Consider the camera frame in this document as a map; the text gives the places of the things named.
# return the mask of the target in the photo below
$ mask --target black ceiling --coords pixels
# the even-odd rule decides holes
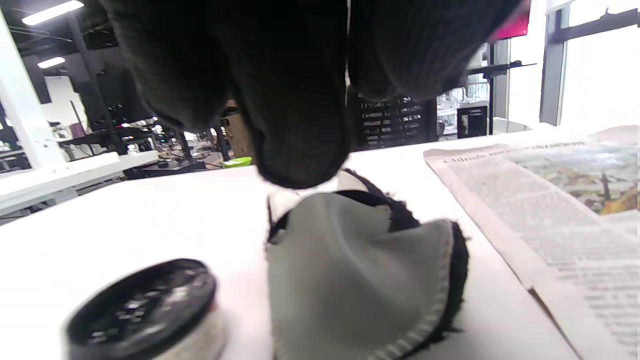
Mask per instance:
[[[41,59],[77,52],[65,16],[28,26],[22,18],[63,3],[64,0],[0,0],[13,41],[22,56],[37,55]],[[89,50],[117,46],[113,28],[97,0],[81,0],[84,6],[72,12],[78,19],[84,42]]]

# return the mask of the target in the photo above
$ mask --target green object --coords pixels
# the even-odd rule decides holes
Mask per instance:
[[[250,156],[247,156],[245,158],[231,159],[229,161],[223,162],[222,163],[222,167],[223,168],[247,167],[247,166],[251,165],[251,160],[253,160],[253,158],[250,157]]]

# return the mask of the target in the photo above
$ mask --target newspaper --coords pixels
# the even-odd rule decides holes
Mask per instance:
[[[586,360],[639,355],[637,138],[634,126],[424,153]]]

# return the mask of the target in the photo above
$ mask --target window frame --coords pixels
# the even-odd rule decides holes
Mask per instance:
[[[621,13],[605,13],[599,19],[569,26],[570,5],[547,14],[547,35],[542,65],[540,122],[560,125],[566,74],[567,42],[607,31],[637,26],[640,31],[638,8]]]

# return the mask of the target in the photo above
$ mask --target window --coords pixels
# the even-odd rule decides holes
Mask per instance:
[[[638,7],[638,0],[578,0],[569,7],[569,26],[599,19],[605,14],[621,13]]]
[[[593,133],[640,123],[637,0],[576,0],[549,14],[540,119]]]
[[[567,41],[560,126],[592,133],[640,124],[638,44],[634,26]]]

